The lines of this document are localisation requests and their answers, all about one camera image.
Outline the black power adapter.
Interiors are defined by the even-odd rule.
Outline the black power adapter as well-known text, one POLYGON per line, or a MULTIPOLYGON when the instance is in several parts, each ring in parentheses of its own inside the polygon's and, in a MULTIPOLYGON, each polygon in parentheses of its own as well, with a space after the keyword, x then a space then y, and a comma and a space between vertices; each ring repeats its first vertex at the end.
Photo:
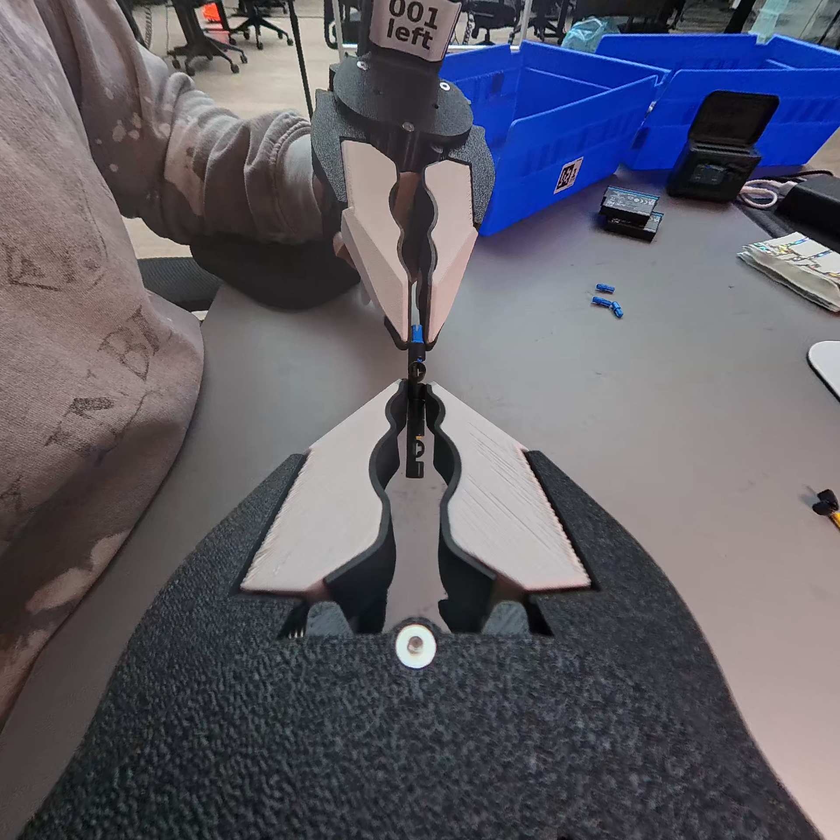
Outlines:
POLYGON ((814 175, 792 186, 776 214, 802 234, 839 239, 839 179, 814 175))

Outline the folded instruction booklet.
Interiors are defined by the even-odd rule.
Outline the folded instruction booklet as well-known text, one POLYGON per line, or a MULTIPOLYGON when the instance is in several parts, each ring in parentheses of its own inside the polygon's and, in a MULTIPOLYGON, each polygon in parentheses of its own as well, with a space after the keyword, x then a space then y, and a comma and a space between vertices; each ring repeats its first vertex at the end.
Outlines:
POLYGON ((839 313, 839 254, 801 233, 745 245, 738 257, 832 314, 839 313))

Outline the person's left forearm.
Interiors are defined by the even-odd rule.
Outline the person's left forearm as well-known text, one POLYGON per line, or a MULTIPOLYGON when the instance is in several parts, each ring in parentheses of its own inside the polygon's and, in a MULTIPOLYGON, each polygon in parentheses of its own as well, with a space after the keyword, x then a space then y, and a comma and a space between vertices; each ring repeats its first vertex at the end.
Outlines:
POLYGON ((113 178, 121 215, 181 245, 217 235, 283 245, 322 238, 308 119, 292 109, 241 119, 181 72, 155 82, 161 96, 137 141, 135 172, 121 164, 113 178))

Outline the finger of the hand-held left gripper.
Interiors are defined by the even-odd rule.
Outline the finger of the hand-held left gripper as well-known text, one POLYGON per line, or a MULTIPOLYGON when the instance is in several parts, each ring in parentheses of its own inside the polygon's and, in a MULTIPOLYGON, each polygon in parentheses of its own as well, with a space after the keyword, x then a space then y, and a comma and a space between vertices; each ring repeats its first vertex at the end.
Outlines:
POLYGON ((341 215, 342 241, 395 345, 404 349, 411 337, 417 277, 404 245, 419 174, 399 173, 387 156, 358 140, 343 140, 341 155, 348 197, 341 215))
POLYGON ((427 347, 433 347, 458 295, 475 246, 471 171, 458 161, 430 164, 419 188, 422 232, 418 311, 427 347))

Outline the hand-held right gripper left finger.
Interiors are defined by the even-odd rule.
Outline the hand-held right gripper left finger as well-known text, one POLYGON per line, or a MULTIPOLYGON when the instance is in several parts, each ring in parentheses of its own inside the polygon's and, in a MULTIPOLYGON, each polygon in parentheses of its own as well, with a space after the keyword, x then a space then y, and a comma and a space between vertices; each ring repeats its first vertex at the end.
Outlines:
POLYGON ((386 488, 400 466, 406 408, 397 380, 309 447, 242 592, 335 602, 355 631, 383 629, 396 567, 386 488))

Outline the white rounded object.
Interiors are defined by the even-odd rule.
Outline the white rounded object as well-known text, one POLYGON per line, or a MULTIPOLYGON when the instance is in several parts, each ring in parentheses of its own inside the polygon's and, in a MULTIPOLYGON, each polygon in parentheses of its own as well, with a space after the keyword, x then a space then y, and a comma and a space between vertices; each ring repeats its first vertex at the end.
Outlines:
POLYGON ((840 342, 826 340, 815 343, 806 354, 806 359, 815 375, 826 388, 839 400, 839 360, 840 342))

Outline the black office chair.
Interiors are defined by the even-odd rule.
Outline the black office chair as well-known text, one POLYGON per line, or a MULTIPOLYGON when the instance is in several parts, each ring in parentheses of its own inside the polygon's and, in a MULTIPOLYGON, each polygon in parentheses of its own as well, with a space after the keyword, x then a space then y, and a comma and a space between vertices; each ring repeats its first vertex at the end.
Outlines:
POLYGON ((183 45, 168 49, 166 52, 171 60, 171 66, 174 70, 183 71, 187 76, 194 77, 193 62, 195 60, 212 61, 218 57, 229 64, 232 73, 238 74, 240 66, 248 63, 248 58, 238 46, 224 43, 211 37, 205 31, 198 19, 198 9, 204 4, 200 1, 167 2, 167 5, 174 9, 185 37, 183 45))
POLYGON ((231 18, 227 20, 227 43, 230 46, 238 46, 237 38, 241 38, 253 41, 257 50, 262 51, 265 47, 262 38, 265 30, 275 33, 287 46, 294 46, 296 42, 292 35, 268 17, 268 11, 273 4, 274 2, 268 1, 237 1, 234 17, 239 18, 239 23, 234 24, 231 18))

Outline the blue plastic bin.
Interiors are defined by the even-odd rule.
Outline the blue plastic bin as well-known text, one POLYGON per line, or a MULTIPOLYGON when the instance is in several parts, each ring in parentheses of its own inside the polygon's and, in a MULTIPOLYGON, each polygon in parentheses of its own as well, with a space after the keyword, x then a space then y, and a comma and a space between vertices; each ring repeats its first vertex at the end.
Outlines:
POLYGON ((666 69, 528 41, 447 55, 441 78, 469 100, 496 180, 490 236, 612 175, 666 69))
POLYGON ((606 35, 607 56, 661 69, 654 104, 624 165, 670 170, 706 96, 726 90, 775 95, 780 103, 757 141, 762 164, 807 163, 839 124, 839 54, 783 35, 606 35))

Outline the teal plastic bag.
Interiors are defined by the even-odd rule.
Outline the teal plastic bag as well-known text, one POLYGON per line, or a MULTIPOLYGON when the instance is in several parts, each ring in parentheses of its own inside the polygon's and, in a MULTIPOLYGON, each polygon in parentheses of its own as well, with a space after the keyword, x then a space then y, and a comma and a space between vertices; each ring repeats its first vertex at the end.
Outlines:
POLYGON ((572 24, 560 46, 563 49, 594 54, 603 37, 621 33, 614 18, 589 16, 572 24))

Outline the black toy brick beam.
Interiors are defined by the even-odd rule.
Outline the black toy brick beam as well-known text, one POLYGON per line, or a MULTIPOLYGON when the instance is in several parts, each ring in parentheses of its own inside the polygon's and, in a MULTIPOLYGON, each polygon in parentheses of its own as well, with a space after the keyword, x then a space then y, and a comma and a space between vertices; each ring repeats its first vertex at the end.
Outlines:
POLYGON ((424 477, 426 345, 408 344, 406 378, 406 478, 424 477))

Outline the grey desk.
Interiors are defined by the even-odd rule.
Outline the grey desk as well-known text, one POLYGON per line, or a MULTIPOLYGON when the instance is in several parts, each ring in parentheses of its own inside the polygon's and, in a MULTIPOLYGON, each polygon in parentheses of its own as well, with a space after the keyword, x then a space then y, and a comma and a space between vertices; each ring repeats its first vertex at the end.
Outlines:
MULTIPOLYGON (((738 209, 662 195, 645 245, 597 228, 602 193, 479 240, 430 378, 546 454, 653 556, 768 762, 838 838, 838 530, 808 500, 838 491, 838 400, 806 360, 838 338, 838 319, 737 257, 765 238, 738 209)), ((2 838, 63 773, 176 566, 273 468, 405 369, 353 292, 288 313, 226 288, 203 337, 179 458, 3 730, 2 838)))

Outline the black battery charger case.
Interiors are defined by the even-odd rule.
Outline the black battery charger case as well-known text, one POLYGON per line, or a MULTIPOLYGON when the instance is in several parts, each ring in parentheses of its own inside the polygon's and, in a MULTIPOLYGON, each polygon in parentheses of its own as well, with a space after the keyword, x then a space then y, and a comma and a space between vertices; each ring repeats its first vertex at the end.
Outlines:
POLYGON ((711 203, 734 201, 762 160, 755 145, 779 104, 774 94, 708 94, 668 175, 667 194, 711 203))

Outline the black pole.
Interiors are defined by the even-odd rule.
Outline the black pole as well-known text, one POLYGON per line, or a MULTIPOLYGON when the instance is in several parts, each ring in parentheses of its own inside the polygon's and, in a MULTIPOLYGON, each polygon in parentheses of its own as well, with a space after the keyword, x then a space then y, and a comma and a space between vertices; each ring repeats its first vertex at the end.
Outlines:
POLYGON ((296 5, 295 5, 295 1, 287 1, 287 5, 288 5, 290 26, 291 26, 291 29, 292 29, 292 36, 293 36, 296 51, 297 51, 297 62, 298 62, 298 67, 299 67, 301 84, 302 84, 304 98, 305 98, 305 102, 306 102, 306 106, 307 106, 308 116, 309 116, 309 119, 311 120, 314 108, 313 108, 312 95, 311 95, 310 86, 309 86, 306 60, 305 60, 305 56, 303 54, 301 31, 300 31, 297 9, 296 9, 296 5))

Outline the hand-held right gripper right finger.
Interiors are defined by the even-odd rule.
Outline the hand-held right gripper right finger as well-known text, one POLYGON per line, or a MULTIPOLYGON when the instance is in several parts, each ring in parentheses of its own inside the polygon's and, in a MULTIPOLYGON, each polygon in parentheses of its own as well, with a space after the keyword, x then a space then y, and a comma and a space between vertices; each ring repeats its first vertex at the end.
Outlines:
POLYGON ((530 452, 438 383, 427 385, 434 467, 445 484, 438 610, 454 634, 478 634, 511 603, 527 631, 547 626, 534 596, 587 592, 592 578, 530 452))

